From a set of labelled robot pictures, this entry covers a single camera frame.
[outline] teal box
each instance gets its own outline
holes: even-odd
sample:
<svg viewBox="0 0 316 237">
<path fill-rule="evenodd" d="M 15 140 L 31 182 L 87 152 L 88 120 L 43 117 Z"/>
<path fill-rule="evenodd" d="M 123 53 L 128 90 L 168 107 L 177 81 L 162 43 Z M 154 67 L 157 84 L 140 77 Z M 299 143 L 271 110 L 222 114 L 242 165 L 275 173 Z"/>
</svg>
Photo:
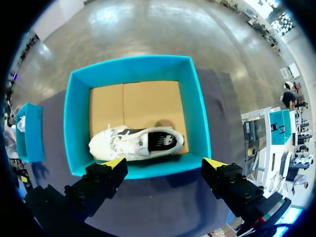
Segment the teal box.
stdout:
<svg viewBox="0 0 316 237">
<path fill-rule="evenodd" d="M 211 158 L 211 141 L 204 99 L 191 57 L 149 55 L 97 63 L 71 73 L 65 100 L 64 136 L 69 168 L 82 176 L 93 162 L 88 144 L 90 90 L 92 88 L 140 81 L 179 82 L 190 152 L 177 159 L 155 164 L 128 162 L 126 179 L 150 178 L 201 167 Z"/>
<path fill-rule="evenodd" d="M 16 150 L 21 160 L 31 163 L 44 161 L 41 106 L 26 103 L 16 115 Z M 21 116 L 25 116 L 25 132 L 17 128 Z"/>
<path fill-rule="evenodd" d="M 282 110 L 285 126 L 285 142 L 292 137 L 291 117 L 289 110 Z"/>
<path fill-rule="evenodd" d="M 270 113 L 272 145 L 284 145 L 292 136 L 289 110 Z"/>
</svg>

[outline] wall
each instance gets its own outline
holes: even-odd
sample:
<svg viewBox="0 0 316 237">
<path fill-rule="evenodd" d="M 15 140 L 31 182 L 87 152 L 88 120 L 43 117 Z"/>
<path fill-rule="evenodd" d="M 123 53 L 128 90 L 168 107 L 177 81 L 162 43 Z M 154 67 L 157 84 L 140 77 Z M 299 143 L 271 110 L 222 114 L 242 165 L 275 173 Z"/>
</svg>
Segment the wall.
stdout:
<svg viewBox="0 0 316 237">
<path fill-rule="evenodd" d="M 44 41 L 83 7 L 83 0 L 56 0 L 37 20 L 33 30 Z"/>
<path fill-rule="evenodd" d="M 306 85 L 305 97 L 308 97 L 311 111 L 310 120 L 313 124 L 313 136 L 316 138 L 316 56 L 301 30 L 296 27 L 281 39 L 286 43 L 301 72 Z"/>
<path fill-rule="evenodd" d="M 309 108 L 302 114 L 303 118 L 310 119 L 309 129 L 313 131 L 314 139 L 316 138 L 316 56 L 310 46 L 308 40 L 299 28 L 294 28 L 284 36 L 281 37 L 282 42 L 280 44 L 286 44 L 289 52 L 283 53 L 282 57 L 285 58 L 288 64 L 295 60 L 301 77 L 295 81 L 300 82 L 302 86 L 302 94 L 304 94 L 306 101 L 309 103 Z M 315 157 L 315 145 L 313 139 L 307 144 L 310 148 L 310 153 L 314 153 Z M 312 194 L 312 189 L 315 182 L 316 162 L 314 162 L 307 170 L 300 169 L 299 174 L 306 174 L 308 177 L 309 186 L 304 189 L 303 185 L 295 188 L 296 193 L 292 199 L 292 204 L 299 207 L 306 207 Z"/>
<path fill-rule="evenodd" d="M 254 8 L 252 8 L 244 0 L 232 0 L 232 2 L 237 3 L 238 9 L 240 9 L 242 11 L 246 11 L 247 9 L 250 9 L 254 14 L 258 14 L 258 23 L 265 25 L 267 30 L 269 30 L 269 31 L 272 30 L 271 25 Z"/>
</svg>

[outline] concrete floor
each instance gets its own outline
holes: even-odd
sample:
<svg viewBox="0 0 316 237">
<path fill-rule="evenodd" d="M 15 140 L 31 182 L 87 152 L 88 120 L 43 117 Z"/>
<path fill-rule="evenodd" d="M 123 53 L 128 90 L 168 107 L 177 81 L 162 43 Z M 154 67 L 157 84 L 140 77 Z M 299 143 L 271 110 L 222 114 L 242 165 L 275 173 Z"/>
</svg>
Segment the concrete floor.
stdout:
<svg viewBox="0 0 316 237">
<path fill-rule="evenodd" d="M 71 71 L 113 58 L 190 55 L 229 73 L 241 113 L 279 106 L 285 62 L 240 15 L 204 0 L 97 0 L 36 45 L 19 71 L 14 106 L 66 89 Z"/>
</svg>

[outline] table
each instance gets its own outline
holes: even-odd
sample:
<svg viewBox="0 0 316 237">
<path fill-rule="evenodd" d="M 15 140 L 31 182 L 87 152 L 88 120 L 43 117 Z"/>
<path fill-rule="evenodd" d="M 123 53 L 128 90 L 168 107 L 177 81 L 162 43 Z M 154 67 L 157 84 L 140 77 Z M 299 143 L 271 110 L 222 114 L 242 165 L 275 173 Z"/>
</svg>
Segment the table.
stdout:
<svg viewBox="0 0 316 237">
<path fill-rule="evenodd" d="M 280 111 L 280 107 L 268 107 L 241 115 L 243 120 L 259 116 L 263 116 L 265 120 L 266 147 L 259 151 L 259 155 L 256 159 L 256 162 L 259 163 L 256 183 L 265 187 L 264 196 L 266 198 L 271 196 L 275 191 L 280 190 L 285 184 L 285 177 L 287 175 L 287 170 L 289 167 L 290 156 L 287 157 L 285 161 L 284 172 L 282 174 L 284 180 L 282 180 L 281 183 L 278 183 L 276 179 L 280 175 L 281 158 L 286 152 L 294 152 L 294 148 L 297 145 L 297 125 L 295 122 L 295 114 L 293 115 L 293 113 L 290 113 L 290 119 L 291 130 L 295 131 L 295 144 L 293 145 L 293 140 L 290 138 L 284 145 L 272 145 L 271 121 L 269 114 L 276 111 Z"/>
<path fill-rule="evenodd" d="M 225 106 L 237 101 L 230 77 L 212 70 L 197 69 L 197 74 L 212 134 L 212 155 L 218 161 L 242 165 L 244 158 L 233 155 L 237 154 L 235 149 L 243 147 L 240 111 Z M 65 93 L 61 91 L 40 104 L 43 106 L 45 161 L 27 164 L 34 187 L 45 188 L 51 184 L 61 193 L 65 185 L 79 180 L 71 175 L 65 152 Z M 105 200 L 86 223 L 124 237 L 202 236 L 232 221 L 228 216 L 234 217 L 229 215 L 226 204 L 215 198 L 202 179 L 200 169 L 195 169 L 150 179 L 124 180 L 114 198 Z"/>
</svg>

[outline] black bolt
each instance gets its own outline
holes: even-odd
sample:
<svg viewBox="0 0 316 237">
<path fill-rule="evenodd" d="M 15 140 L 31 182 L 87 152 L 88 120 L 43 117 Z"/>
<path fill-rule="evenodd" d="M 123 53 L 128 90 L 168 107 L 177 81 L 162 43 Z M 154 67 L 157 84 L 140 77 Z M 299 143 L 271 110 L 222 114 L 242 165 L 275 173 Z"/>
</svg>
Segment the black bolt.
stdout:
<svg viewBox="0 0 316 237">
<path fill-rule="evenodd" d="M 263 187 L 263 186 L 258 186 L 257 187 L 257 190 L 260 191 L 260 192 L 263 191 L 264 189 L 265 189 L 265 187 Z"/>
<path fill-rule="evenodd" d="M 250 199 L 251 195 L 250 194 L 245 194 L 245 199 Z"/>
<path fill-rule="evenodd" d="M 79 192 L 79 193 L 78 193 L 78 197 L 79 197 L 79 198 L 84 198 L 84 193 Z"/>
</svg>

